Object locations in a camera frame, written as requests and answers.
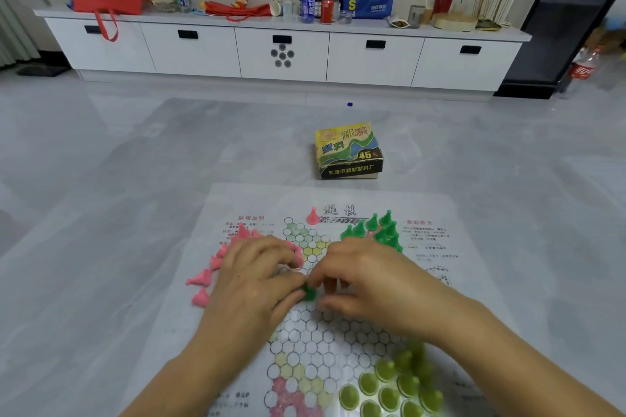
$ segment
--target drawer handle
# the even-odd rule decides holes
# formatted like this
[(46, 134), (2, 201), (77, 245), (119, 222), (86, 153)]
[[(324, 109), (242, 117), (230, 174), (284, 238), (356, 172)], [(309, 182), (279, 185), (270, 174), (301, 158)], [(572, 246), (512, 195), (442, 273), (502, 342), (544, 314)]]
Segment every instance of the drawer handle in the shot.
[(478, 55), (481, 48), (476, 45), (463, 45), (461, 47), (461, 55)]
[(365, 48), (384, 50), (386, 44), (387, 42), (385, 40), (368, 40), (365, 42)]
[(185, 40), (198, 40), (198, 32), (195, 30), (179, 30), (178, 38), (183, 38)]
[(102, 35), (102, 31), (98, 25), (85, 25), (84, 31), (90, 35)]
[(272, 37), (272, 41), (274, 43), (283, 43), (285, 45), (291, 45), (291, 36), (290, 35), (274, 35)]

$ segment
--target game box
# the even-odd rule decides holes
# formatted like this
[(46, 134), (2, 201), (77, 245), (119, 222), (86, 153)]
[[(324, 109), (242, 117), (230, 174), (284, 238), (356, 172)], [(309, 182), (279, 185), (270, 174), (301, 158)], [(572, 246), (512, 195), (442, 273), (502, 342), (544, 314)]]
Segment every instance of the game box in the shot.
[(316, 132), (317, 166), (322, 180), (378, 178), (382, 152), (369, 122)]

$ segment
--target red can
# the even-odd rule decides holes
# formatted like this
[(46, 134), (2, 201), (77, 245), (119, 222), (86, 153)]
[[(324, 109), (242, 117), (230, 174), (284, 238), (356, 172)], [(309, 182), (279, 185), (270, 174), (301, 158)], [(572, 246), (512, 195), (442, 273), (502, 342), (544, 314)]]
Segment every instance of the red can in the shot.
[(331, 25), (333, 22), (333, 0), (322, 0), (322, 11), (319, 16), (320, 23)]

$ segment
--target hand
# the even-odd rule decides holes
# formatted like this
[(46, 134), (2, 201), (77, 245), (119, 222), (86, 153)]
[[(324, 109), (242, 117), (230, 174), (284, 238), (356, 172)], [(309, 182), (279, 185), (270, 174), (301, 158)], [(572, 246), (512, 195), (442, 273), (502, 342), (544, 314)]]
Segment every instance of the hand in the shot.
[[(343, 287), (352, 284), (356, 294), (336, 294), (337, 279)], [(391, 247), (367, 238), (333, 242), (309, 275), (309, 286), (322, 283), (326, 296), (318, 307), (435, 345), (471, 302)]]
[(273, 236), (235, 243), (224, 257), (220, 277), (198, 330), (181, 356), (201, 368), (221, 392), (253, 360), (288, 311), (304, 297), (306, 277), (277, 275), (278, 264), (298, 259)]

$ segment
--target game board sheet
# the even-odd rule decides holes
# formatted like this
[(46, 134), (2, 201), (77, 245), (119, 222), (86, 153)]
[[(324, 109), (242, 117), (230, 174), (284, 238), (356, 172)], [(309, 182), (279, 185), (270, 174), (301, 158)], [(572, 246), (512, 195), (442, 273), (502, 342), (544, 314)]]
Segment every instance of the game board sheet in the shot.
[[(317, 225), (306, 223), (312, 206), (320, 215)], [(369, 219), (373, 213), (383, 215), (387, 209), (397, 221), (405, 255), (446, 284), (486, 304), (516, 329), (453, 203), (445, 195), (214, 184), (122, 405), (128, 405), (191, 338), (202, 310), (190, 303), (198, 287), (185, 286), (185, 279), (207, 267), (220, 244), (236, 233), (238, 223), (302, 246), (302, 271), (308, 274), (348, 224)], [(403, 342), (403, 338), (374, 324), (322, 313), (314, 302), (300, 303), (207, 415), (356, 416), (358, 408), (347, 412), (339, 405), (340, 387), (349, 382), (357, 385), (362, 372), (371, 371), (378, 359), (392, 358)], [(484, 396), (452, 359), (431, 346), (427, 347), (427, 356), (437, 369), (436, 387), (444, 394), (441, 415), (494, 415)], [(383, 416), (390, 414), (383, 410)]]

